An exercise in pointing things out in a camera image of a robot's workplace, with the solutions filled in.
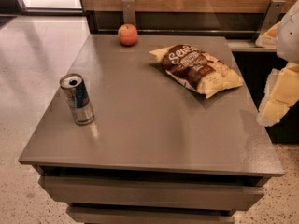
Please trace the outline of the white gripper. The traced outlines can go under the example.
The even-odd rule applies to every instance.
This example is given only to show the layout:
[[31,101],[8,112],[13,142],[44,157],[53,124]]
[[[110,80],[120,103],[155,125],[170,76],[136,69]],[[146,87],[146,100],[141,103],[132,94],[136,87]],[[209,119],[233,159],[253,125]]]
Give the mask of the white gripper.
[[255,41],[257,47],[274,48],[277,56],[291,62],[281,69],[273,69],[264,88],[257,121],[264,127],[279,123],[299,101],[299,0]]

